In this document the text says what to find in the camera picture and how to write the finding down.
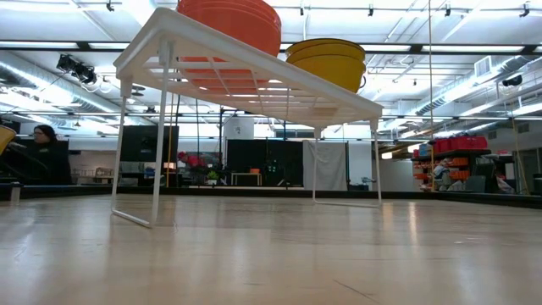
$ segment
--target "ceiling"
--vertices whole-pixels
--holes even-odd
[[[513,0],[434,0],[431,1],[433,18],[429,30],[428,1],[414,0],[267,0],[275,7],[282,21],[282,41],[298,42],[303,39],[335,37],[353,42],[378,43],[455,43],[455,44],[513,44],[542,43],[539,30],[542,20],[542,0],[529,1],[529,15],[520,18],[525,1]],[[155,7],[174,8],[176,0],[129,0],[112,1],[114,11],[108,11],[108,1],[101,0],[12,0],[0,1],[0,41],[87,41],[129,42],[141,28]],[[445,16],[446,4],[451,14]],[[63,75],[56,68],[60,52],[12,51],[28,64],[43,68],[73,84],[70,92],[80,89],[76,78]],[[119,105],[119,81],[114,78],[113,61],[119,53],[69,52],[73,58],[94,66],[108,82],[100,87],[90,86],[87,91],[100,101]],[[413,109],[429,98],[431,85],[434,93],[458,82],[464,75],[473,72],[474,64],[484,55],[368,55],[366,64],[367,84],[358,93],[384,106],[384,114],[411,114]],[[432,65],[432,78],[429,66]],[[536,64],[523,67],[523,89],[538,84],[541,73]],[[47,77],[49,84],[55,79]],[[60,86],[57,82],[50,86]],[[514,89],[503,88],[508,93]],[[496,85],[489,81],[467,92],[465,96],[450,101],[435,109],[436,115],[458,116],[470,108],[497,99]],[[160,91],[147,88],[144,96],[135,97],[129,111],[142,112],[149,106],[157,106]],[[168,97],[176,104],[176,97]],[[218,112],[218,105],[200,101],[200,111]],[[484,109],[484,112],[499,111],[502,105]],[[10,105],[0,109],[9,110]],[[181,99],[181,111],[195,112],[195,100]],[[182,118],[194,121],[192,117]],[[419,129],[420,124],[400,124],[400,130]]]

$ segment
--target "white curtain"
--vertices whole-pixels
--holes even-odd
[[[312,190],[315,141],[303,142],[303,185]],[[318,191],[347,191],[346,145],[338,142],[318,143],[316,189]]]

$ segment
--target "storage rack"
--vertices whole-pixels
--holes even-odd
[[[131,96],[133,84],[162,91],[157,164],[162,163],[164,113],[168,92],[312,126],[315,128],[317,147],[323,128],[358,120],[370,122],[374,140],[378,141],[376,130],[379,117],[382,116],[382,106],[170,9],[158,8],[114,65],[117,78],[121,80],[123,102],[115,160],[112,211],[148,228],[156,224],[158,216],[159,179],[154,181],[150,220],[120,212],[115,206],[126,99]],[[375,150],[378,156],[378,145]],[[376,162],[381,204],[378,158]],[[160,169],[161,167],[157,167],[157,177],[161,175]],[[317,201],[315,189],[316,175],[312,183],[313,201],[343,204]],[[355,205],[375,207],[367,204]]]
[[[458,175],[454,176],[451,171],[450,178],[452,180],[463,180],[465,181],[470,173],[473,172],[474,165],[476,165],[476,158],[490,154],[491,151],[488,149],[475,149],[475,150],[455,150],[449,152],[436,153],[434,155],[434,164],[431,163],[431,156],[422,156],[418,158],[413,158],[413,172],[415,173],[415,178],[417,180],[423,180],[423,183],[429,183],[430,178],[428,177],[429,173],[433,171],[435,166],[445,158],[465,158],[466,162],[461,162],[458,164],[452,164],[450,168],[459,169],[460,171],[467,171],[468,175]],[[422,163],[429,163],[429,166],[423,166]]]

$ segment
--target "black hair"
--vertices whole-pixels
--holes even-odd
[[[49,125],[38,125],[34,127],[34,130],[39,129],[45,136],[49,138],[49,141],[51,143],[54,143],[57,141],[57,134],[54,132],[54,129]]]

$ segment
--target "woman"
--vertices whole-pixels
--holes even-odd
[[[43,184],[71,184],[68,151],[59,145],[57,135],[51,126],[38,125],[34,128],[34,144],[27,147],[27,152],[47,166],[50,179],[43,181]]]

